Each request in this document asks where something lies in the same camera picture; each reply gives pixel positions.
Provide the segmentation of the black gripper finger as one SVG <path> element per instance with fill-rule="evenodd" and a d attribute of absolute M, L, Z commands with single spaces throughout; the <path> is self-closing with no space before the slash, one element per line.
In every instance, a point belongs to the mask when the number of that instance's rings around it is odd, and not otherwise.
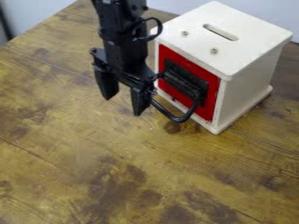
<path fill-rule="evenodd" d="M 101 67 L 94 66 L 94 71 L 101 93 L 109 101 L 119 92 L 119 83 L 114 78 L 114 74 Z"/>
<path fill-rule="evenodd" d="M 146 109 L 151 106 L 154 95 L 155 95 L 154 85 L 131 88 L 131 100 L 135 116 L 141 116 L 146 111 Z"/>

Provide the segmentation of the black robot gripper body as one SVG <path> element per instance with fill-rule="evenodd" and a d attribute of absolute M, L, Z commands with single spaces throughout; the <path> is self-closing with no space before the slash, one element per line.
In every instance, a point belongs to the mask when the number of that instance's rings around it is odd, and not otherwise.
<path fill-rule="evenodd" d="M 94 47 L 90 54 L 94 66 L 114 74 L 119 84 L 131 88 L 155 84 L 157 74 L 146 64 L 150 38 L 103 41 L 103 48 Z"/>

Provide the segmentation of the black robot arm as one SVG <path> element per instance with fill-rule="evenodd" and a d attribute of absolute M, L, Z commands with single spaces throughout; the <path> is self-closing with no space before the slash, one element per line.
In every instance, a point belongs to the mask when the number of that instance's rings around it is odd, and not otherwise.
<path fill-rule="evenodd" d="M 110 100 L 119 84 L 131 88 L 135 116 L 141 116 L 154 99 L 158 75 L 146 64 L 147 43 L 163 32 L 163 23 L 142 18 L 149 10 L 146 0 L 91 0 L 98 13 L 98 34 L 103 48 L 93 48 L 94 71 L 103 97 Z"/>

